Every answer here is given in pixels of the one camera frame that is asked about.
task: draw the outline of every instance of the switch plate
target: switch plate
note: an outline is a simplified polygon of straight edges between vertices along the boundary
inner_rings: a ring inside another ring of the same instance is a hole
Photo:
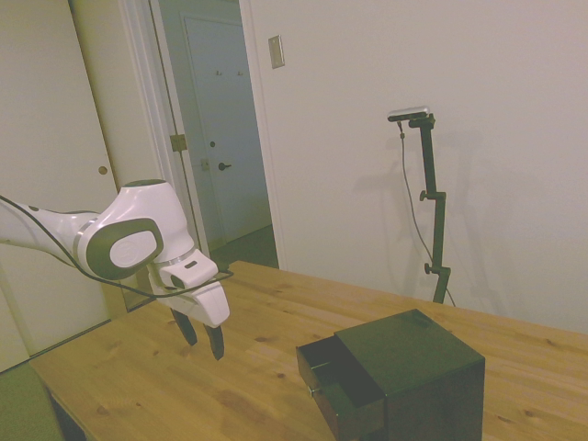
[[[282,36],[276,35],[269,39],[269,56],[272,59],[272,68],[284,66],[284,51],[282,50]]]

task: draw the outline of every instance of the black box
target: black box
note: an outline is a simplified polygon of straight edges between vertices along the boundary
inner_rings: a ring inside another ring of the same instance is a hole
[[[337,441],[481,441],[484,357],[418,310],[297,347]]]

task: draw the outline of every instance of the white door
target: white door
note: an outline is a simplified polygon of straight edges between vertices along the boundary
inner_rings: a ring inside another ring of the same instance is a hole
[[[101,211],[117,195],[67,0],[0,0],[0,158],[17,202]],[[0,290],[30,355],[108,318],[98,283],[41,252],[0,245]]]
[[[215,197],[227,242],[271,224],[240,25],[185,18]]]

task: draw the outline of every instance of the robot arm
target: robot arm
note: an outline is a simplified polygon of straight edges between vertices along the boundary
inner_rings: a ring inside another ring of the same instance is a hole
[[[219,282],[192,289],[219,271],[196,248],[168,183],[127,184],[102,213],[55,213],[2,200],[0,243],[47,252],[94,279],[121,280],[147,266],[155,296],[172,308],[188,342],[196,342],[189,316],[204,323],[215,357],[222,357],[220,325],[229,317],[224,290]]]

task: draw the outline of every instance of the cable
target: cable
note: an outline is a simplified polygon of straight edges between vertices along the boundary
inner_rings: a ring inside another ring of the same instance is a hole
[[[429,255],[429,259],[431,260],[431,264],[433,263],[433,256],[431,255],[431,252],[429,251],[429,247],[426,246],[426,243],[424,242],[423,239],[423,235],[421,234],[421,229],[419,228],[418,223],[416,222],[416,216],[414,216],[414,204],[413,204],[413,195],[411,193],[411,186],[409,186],[408,184],[408,178],[406,177],[406,163],[404,161],[404,138],[405,138],[405,134],[404,131],[402,131],[402,123],[400,121],[397,121],[398,123],[398,127],[401,130],[401,142],[402,142],[402,175],[404,176],[404,184],[406,184],[406,191],[408,193],[408,200],[411,203],[411,214],[413,215],[413,223],[414,223],[414,228],[416,229],[416,233],[419,235],[419,239],[421,240],[421,243],[423,244],[424,249],[426,250],[426,253]],[[453,301],[453,296],[451,295],[451,292],[449,291],[449,288],[446,288],[446,292],[449,295],[449,299],[451,300],[451,303],[453,304],[453,306],[456,306],[456,302]]]
[[[69,251],[67,251],[67,249],[62,245],[61,242],[59,242],[59,240],[53,236],[53,234],[51,234],[51,232],[49,230],[47,230],[47,228],[45,228],[45,226],[32,214],[30,214],[28,211],[26,211],[25,209],[23,209],[22,207],[20,207],[16,202],[13,202],[12,200],[10,200],[9,198],[5,198],[4,196],[0,195],[0,200],[4,201],[6,204],[10,205],[11,207],[14,207],[15,209],[17,209],[18,211],[22,212],[23,214],[25,214],[29,219],[31,219],[33,222],[35,222],[35,224],[41,228],[41,230],[47,234],[47,236],[49,236],[49,238],[55,242],[55,244],[59,247],[60,250],[62,250],[62,252],[67,256],[67,258],[70,260],[70,262],[72,263],[73,266],[75,266],[75,268],[82,273],[84,276],[91,278],[92,280],[95,280],[96,282],[101,282],[101,283],[106,283],[107,285],[112,285],[113,287],[117,287],[117,288],[122,288],[122,289],[126,289],[128,291],[132,291],[136,294],[139,294],[141,296],[144,297],[148,297],[150,299],[166,299],[166,298],[170,298],[170,297],[175,297],[175,296],[181,296],[182,294],[186,294],[188,292],[192,292],[192,291],[196,291],[197,289],[200,288],[204,288],[208,285],[211,285],[213,283],[216,282],[220,282],[222,280],[225,280],[229,277],[233,276],[233,272],[229,271],[229,269],[223,269],[221,271],[219,271],[220,273],[226,274],[225,277],[220,277],[220,278],[213,278],[205,283],[203,283],[202,285],[198,285],[197,287],[194,288],[188,288],[188,289],[182,289],[181,291],[176,291],[176,292],[171,292],[169,294],[162,294],[162,295],[157,295],[157,294],[152,294],[150,292],[145,292],[145,291],[141,291],[140,289],[136,289],[133,287],[129,287],[127,285],[123,285],[121,283],[118,282],[113,282],[112,280],[107,280],[105,278],[102,277],[96,277],[93,276],[91,274],[89,274],[88,272],[86,272],[74,259],[74,257],[70,254]]]

